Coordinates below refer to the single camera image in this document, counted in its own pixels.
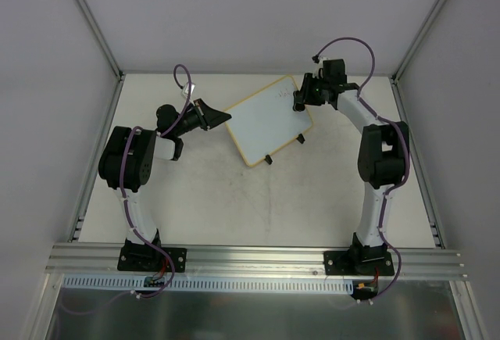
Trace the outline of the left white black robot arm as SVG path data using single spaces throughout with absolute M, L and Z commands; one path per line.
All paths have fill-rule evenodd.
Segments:
M 166 258 L 159 229 L 141 201 L 141 188 L 151 177 L 154 159 L 177 161 L 184 148 L 181 136 L 200 128 L 211 130 L 231 119 L 200 98 L 181 113 L 165 104 L 156 111 L 156 129 L 114 127 L 98 164 L 98 175 L 122 202 L 129 231 L 122 248 L 126 262 L 137 260 L 154 270 Z

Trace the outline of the yellow framed whiteboard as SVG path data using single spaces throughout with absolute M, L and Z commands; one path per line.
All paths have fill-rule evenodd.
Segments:
M 313 127 L 308 110 L 295 112 L 295 79 L 283 76 L 225 109 L 227 130 L 245 164 L 253 167 Z

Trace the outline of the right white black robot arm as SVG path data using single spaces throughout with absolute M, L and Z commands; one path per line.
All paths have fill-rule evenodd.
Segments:
M 362 215 L 352 243 L 343 252 L 323 254 L 325 273 L 391 276 L 394 267 L 385 221 L 395 191 L 409 176 L 408 125 L 378 115 L 362 98 L 360 87 L 348 82 L 344 60 L 315 56 L 313 61 L 316 71 L 303 77 L 293 94 L 293 110 L 330 105 L 348 118 L 361 134 L 357 168 L 365 185 Z

